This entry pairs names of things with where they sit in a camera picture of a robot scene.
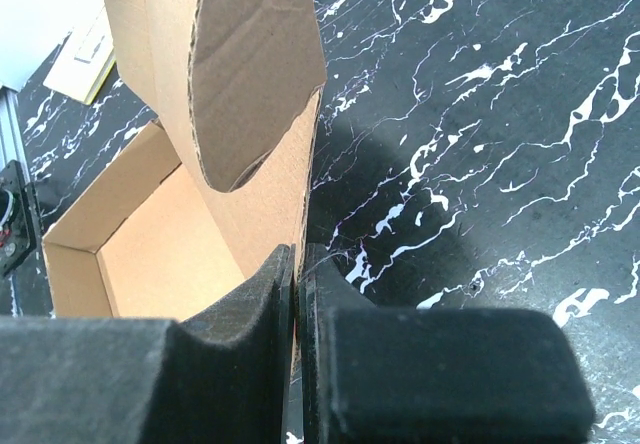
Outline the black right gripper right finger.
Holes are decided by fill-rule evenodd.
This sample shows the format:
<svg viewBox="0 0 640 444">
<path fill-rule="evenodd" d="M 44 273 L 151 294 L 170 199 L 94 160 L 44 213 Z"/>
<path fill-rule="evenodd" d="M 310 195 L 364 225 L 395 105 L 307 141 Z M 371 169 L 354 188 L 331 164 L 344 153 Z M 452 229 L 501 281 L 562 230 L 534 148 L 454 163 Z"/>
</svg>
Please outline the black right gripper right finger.
<svg viewBox="0 0 640 444">
<path fill-rule="evenodd" d="M 595 409 L 544 313 L 380 307 L 321 245 L 298 280 L 309 443 L 584 443 Z"/>
</svg>

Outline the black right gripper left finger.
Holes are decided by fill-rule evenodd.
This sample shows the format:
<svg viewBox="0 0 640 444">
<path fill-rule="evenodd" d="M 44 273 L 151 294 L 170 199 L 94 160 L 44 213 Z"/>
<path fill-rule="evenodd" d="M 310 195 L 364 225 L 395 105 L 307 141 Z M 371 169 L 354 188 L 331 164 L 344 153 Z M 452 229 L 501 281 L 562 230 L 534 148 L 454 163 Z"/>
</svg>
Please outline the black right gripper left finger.
<svg viewBox="0 0 640 444">
<path fill-rule="evenodd" d="M 3 318 L 5 443 L 278 443 L 295 251 L 184 322 Z"/>
</svg>

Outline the brown cardboard box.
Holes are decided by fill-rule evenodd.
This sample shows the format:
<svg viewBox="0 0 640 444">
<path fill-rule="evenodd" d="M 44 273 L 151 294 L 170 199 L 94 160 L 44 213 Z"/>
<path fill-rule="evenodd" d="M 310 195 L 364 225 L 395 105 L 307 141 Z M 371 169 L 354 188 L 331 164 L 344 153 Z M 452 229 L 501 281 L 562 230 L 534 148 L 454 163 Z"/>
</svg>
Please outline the brown cardboard box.
<svg viewBox="0 0 640 444">
<path fill-rule="evenodd" d="M 155 113 L 54 223 L 55 314 L 186 320 L 302 248 L 326 65 L 313 0 L 104 0 Z"/>
</svg>

